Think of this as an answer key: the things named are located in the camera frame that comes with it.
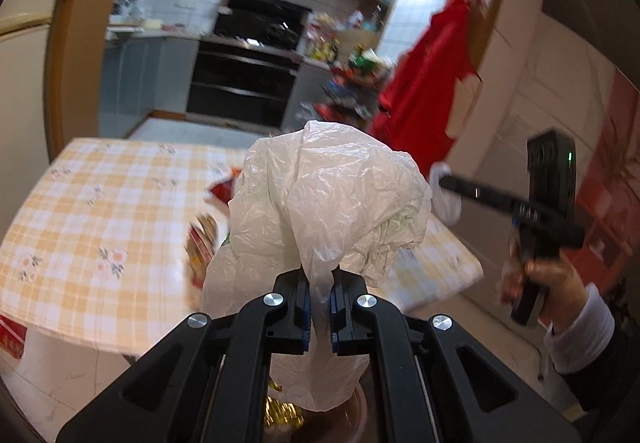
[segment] plastic wrap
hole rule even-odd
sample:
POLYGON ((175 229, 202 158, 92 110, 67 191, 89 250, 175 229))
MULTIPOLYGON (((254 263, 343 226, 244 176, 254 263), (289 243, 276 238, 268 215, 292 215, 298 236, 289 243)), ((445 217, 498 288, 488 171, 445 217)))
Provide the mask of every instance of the plastic wrap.
POLYGON ((396 251, 417 246, 431 210, 429 185, 411 156, 347 125, 310 121, 301 131, 259 139, 229 202, 229 244, 207 269, 203 308, 218 317, 268 293, 279 273, 302 265, 310 284, 308 353, 273 355, 278 399, 304 409, 345 402, 367 357, 331 350, 332 270, 385 278, 396 251))
POLYGON ((444 161, 434 163, 429 171, 429 184, 433 194, 433 211, 444 225, 452 227, 460 219, 462 200, 459 195, 440 187, 440 178, 448 174, 451 174, 451 169, 444 161))

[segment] hand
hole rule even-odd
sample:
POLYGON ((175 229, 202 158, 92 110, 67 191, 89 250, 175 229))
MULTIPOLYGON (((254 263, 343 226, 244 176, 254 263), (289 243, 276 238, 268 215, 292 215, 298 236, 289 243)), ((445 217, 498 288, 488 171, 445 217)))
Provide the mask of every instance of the hand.
POLYGON ((558 261, 536 259, 528 261, 524 267, 518 258, 520 246, 516 236, 509 241, 509 260, 502 268, 500 302, 510 304, 522 294, 524 278, 537 284, 548 286, 549 293, 540 312, 540 322, 554 325, 554 331, 561 333, 567 329, 584 308, 589 292, 584 287, 575 267, 564 255, 558 261))

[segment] red packet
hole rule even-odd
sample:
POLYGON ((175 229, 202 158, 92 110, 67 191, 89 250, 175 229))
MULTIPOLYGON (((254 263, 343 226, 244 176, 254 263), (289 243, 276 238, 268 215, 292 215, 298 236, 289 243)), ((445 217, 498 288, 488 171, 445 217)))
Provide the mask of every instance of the red packet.
POLYGON ((22 358, 26 334, 26 327, 0 315, 0 348, 15 359, 22 358))
POLYGON ((209 187, 209 192, 211 192, 215 197, 217 197, 220 201, 225 204, 229 204, 229 201, 234 197, 234 188, 236 186, 236 180, 242 173, 242 169, 238 167, 231 167, 231 176, 229 179, 217 183, 212 187, 209 187))

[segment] kitchen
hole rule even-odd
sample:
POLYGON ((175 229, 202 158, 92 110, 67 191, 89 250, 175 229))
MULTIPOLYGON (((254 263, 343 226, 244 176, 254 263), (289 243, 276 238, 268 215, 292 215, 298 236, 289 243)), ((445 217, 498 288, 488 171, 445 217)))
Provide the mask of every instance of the kitchen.
MULTIPOLYGON (((391 65, 445 1, 114 0, 100 137, 128 137, 148 116, 257 134, 297 130, 326 100, 331 63, 358 45, 391 65)), ((365 91, 362 126, 379 88, 365 91)))

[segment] white cloth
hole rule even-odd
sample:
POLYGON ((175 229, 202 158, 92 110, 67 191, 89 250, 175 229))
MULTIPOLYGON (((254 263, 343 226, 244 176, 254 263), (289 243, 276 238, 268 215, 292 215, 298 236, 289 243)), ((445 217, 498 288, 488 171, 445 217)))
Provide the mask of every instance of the white cloth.
POLYGON ((616 325, 611 311, 595 284, 587 290, 589 298, 574 323, 558 334, 552 333, 551 325, 545 335, 545 346, 561 375, 583 370, 602 354, 613 336, 616 325))

